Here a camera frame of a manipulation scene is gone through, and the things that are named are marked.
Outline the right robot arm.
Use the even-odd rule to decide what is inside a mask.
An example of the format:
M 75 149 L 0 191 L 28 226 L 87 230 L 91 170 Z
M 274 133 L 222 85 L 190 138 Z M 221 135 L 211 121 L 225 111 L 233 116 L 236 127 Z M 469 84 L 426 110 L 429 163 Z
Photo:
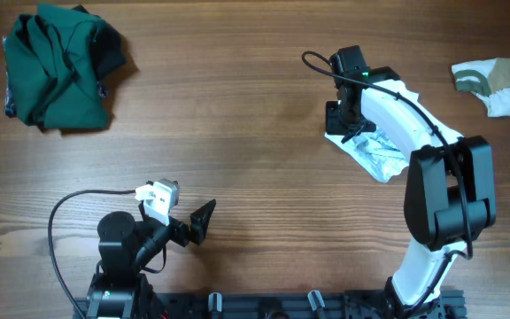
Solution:
M 327 139 L 379 182 L 408 171 L 405 258 L 380 292 L 347 294 L 346 310 L 453 318 L 460 295 L 442 292 L 442 282 L 456 259 L 472 259 L 474 241 L 496 220 L 491 146 L 445 126 L 390 67 L 369 67 L 359 46 L 326 62 L 336 87 L 325 106 Z

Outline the light blue striped baby pants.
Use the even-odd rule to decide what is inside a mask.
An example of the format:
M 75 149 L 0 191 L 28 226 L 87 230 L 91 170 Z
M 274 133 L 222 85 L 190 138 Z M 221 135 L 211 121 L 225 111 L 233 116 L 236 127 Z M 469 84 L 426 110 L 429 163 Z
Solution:
M 386 183 L 409 165 L 411 153 L 427 144 L 429 135 L 420 115 L 406 103 L 410 100 L 418 105 L 417 93 L 401 80 L 385 80 L 378 85 L 401 98 L 373 88 L 362 90 L 361 112 L 376 125 L 375 132 L 361 133 L 344 144 L 340 136 L 325 137 L 353 157 L 376 181 Z

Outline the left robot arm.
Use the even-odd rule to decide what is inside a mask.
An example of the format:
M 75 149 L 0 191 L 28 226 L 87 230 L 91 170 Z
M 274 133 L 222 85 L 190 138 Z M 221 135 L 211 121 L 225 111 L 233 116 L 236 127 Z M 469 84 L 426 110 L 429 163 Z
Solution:
M 86 297 L 85 318 L 168 318 L 163 302 L 153 291 L 147 274 L 157 274 L 148 263 L 158 254 L 166 257 L 166 246 L 182 247 L 205 241 L 216 201 L 190 215 L 190 224 L 171 217 L 167 225 L 152 217 L 137 221 L 125 211 L 109 213 L 97 225 L 101 260 Z

